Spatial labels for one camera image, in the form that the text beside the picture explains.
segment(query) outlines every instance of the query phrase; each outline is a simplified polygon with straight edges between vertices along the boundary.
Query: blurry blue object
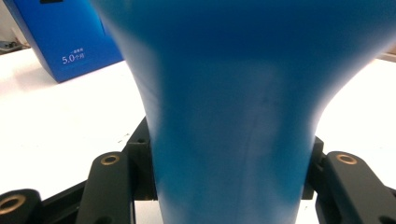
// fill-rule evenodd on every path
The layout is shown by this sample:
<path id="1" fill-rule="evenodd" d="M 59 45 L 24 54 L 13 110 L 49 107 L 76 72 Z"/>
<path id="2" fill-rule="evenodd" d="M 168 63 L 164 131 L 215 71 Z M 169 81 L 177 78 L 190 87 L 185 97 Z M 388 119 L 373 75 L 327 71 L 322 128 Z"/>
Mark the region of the blurry blue object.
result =
<path id="1" fill-rule="evenodd" d="M 293 223 L 318 120 L 396 1 L 92 0 L 147 113 L 163 221 Z"/>

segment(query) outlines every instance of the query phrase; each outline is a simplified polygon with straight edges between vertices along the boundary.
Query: screw hole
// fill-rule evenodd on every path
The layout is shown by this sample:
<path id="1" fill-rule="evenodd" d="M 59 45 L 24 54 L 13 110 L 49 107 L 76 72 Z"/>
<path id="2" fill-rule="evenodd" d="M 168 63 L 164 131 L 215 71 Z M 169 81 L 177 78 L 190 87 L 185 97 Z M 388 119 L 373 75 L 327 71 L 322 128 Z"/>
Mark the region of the screw hole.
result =
<path id="1" fill-rule="evenodd" d="M 358 161 L 355 158 L 345 155 L 345 154 L 337 155 L 337 160 L 339 160 L 343 163 L 349 164 L 349 165 L 355 165 L 356 163 L 358 163 Z"/>
<path id="2" fill-rule="evenodd" d="M 6 197 L 0 202 L 0 215 L 10 213 L 21 205 L 24 204 L 26 201 L 26 197 L 21 194 L 11 195 Z"/>
<path id="3" fill-rule="evenodd" d="M 117 155 L 109 155 L 100 160 L 103 165 L 112 165 L 120 160 L 120 157 Z"/>

